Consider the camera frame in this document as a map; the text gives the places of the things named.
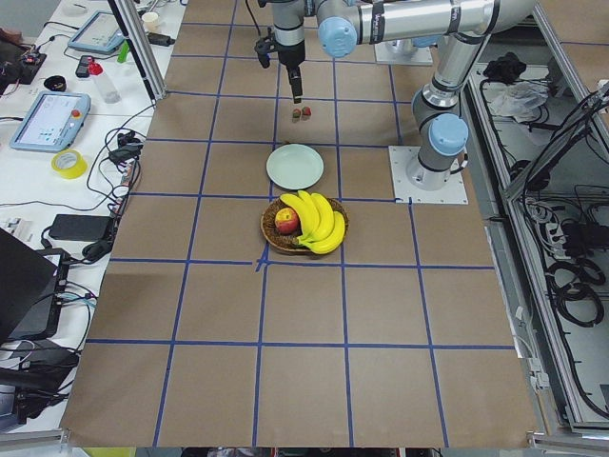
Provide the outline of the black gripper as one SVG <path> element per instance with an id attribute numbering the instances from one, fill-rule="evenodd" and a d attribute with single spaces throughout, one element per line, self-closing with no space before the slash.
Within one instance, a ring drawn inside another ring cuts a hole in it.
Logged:
<path id="1" fill-rule="evenodd" d="M 305 29 L 268 27 L 266 35 L 258 39 L 254 50 L 263 69 L 270 67 L 270 55 L 277 52 L 279 61 L 287 70 L 292 99 L 295 104 L 302 103 L 303 84 L 300 65 L 305 60 Z"/>

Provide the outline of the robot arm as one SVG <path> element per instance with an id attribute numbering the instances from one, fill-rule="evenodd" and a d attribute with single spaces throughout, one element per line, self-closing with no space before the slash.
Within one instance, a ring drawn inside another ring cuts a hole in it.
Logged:
<path id="1" fill-rule="evenodd" d="M 409 172 L 419 184 L 429 176 L 444 177 L 463 150 L 462 145 L 449 149 L 433 135 L 463 126 L 456 114 L 460 94 L 490 35 L 512 28 L 535 5 L 533 1 L 274 1 L 273 25 L 254 49 L 263 67 L 268 67 L 270 53 L 277 53 L 287 70 L 293 99 L 299 102 L 306 17 L 317 19 L 322 48 L 334 58 L 347 56 L 359 45 L 445 38 L 431 81 L 412 102 L 422 146 Z"/>

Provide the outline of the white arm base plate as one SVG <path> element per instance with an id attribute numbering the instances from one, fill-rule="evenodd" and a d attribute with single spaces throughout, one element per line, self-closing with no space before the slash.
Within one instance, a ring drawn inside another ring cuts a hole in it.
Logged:
<path id="1" fill-rule="evenodd" d="M 467 205 L 458 158 L 454 158 L 449 170 L 431 171 L 420 163 L 419 150 L 405 146 L 388 148 L 394 200 L 402 204 Z"/>
<path id="2" fill-rule="evenodd" d="M 378 43 L 374 46 L 378 64 L 431 67 L 433 57 L 429 47 L 418 48 L 411 39 Z"/>

